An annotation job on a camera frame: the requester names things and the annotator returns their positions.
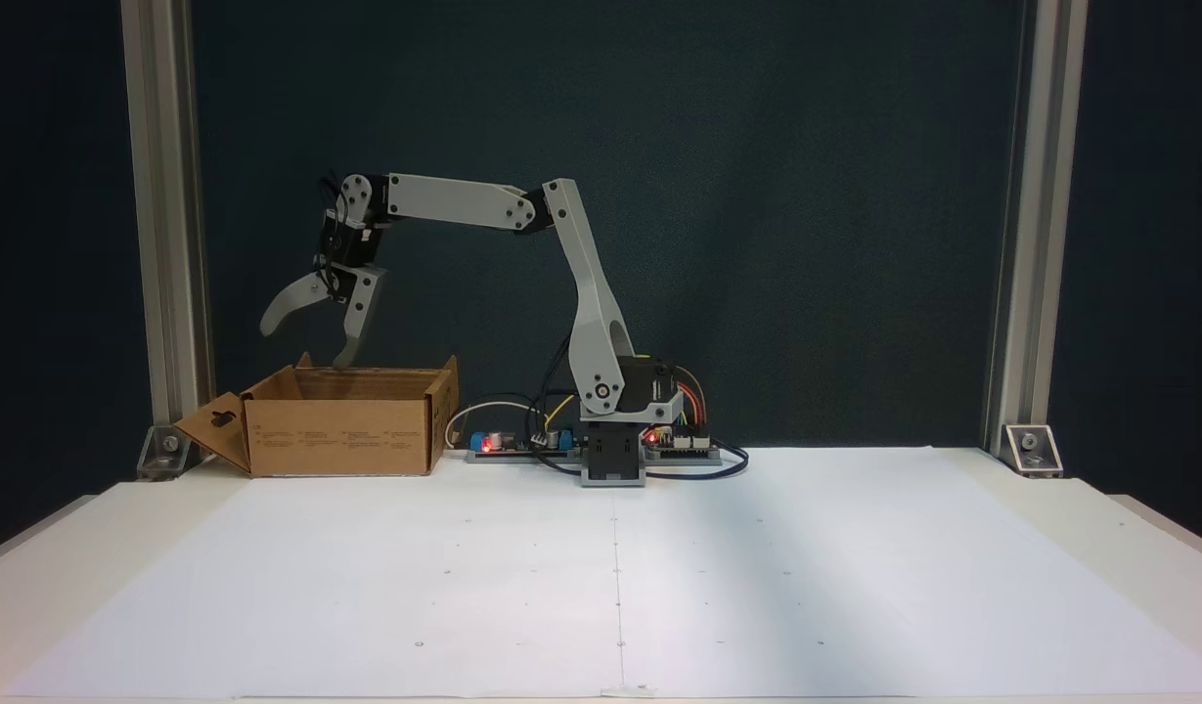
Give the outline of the grey curved moving gripper finger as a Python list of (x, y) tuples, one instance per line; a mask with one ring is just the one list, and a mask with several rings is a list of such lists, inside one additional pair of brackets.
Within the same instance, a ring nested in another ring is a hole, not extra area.
[(297, 278), (292, 284), (284, 286), (270, 299), (269, 306), (262, 314), (258, 324), (262, 338), (270, 338), (270, 334), (282, 324), (288, 315), (332, 299), (335, 294), (337, 282), (337, 276), (328, 275), (328, 273), (310, 273), (310, 275)]

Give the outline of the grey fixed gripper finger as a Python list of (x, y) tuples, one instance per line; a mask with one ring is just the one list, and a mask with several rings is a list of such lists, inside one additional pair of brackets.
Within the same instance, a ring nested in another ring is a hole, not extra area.
[(344, 316), (345, 342), (340, 352), (334, 358), (337, 369), (349, 369), (355, 366), (367, 339), (367, 326), (377, 308), (376, 298), (350, 299)]

